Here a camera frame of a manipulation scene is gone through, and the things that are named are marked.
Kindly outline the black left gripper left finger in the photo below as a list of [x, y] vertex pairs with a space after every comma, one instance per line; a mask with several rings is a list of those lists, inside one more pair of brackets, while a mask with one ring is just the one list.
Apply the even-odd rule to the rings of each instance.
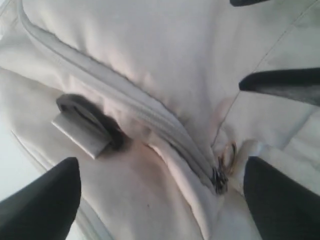
[[0, 203], [2, 240], [65, 240], [81, 201], [78, 159], [68, 157]]

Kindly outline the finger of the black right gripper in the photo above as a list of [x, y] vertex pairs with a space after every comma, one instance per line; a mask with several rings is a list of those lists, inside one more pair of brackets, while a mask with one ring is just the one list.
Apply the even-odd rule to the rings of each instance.
[[244, 7], [255, 4], [255, 0], [230, 0], [233, 7]]
[[255, 92], [320, 105], [320, 71], [318, 69], [285, 69], [255, 72], [239, 84], [245, 92]]

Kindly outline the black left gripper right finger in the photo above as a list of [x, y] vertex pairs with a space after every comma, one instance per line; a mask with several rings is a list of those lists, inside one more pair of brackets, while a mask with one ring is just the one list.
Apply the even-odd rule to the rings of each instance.
[[257, 156], [245, 165], [243, 192], [262, 239], [320, 238], [320, 196]]

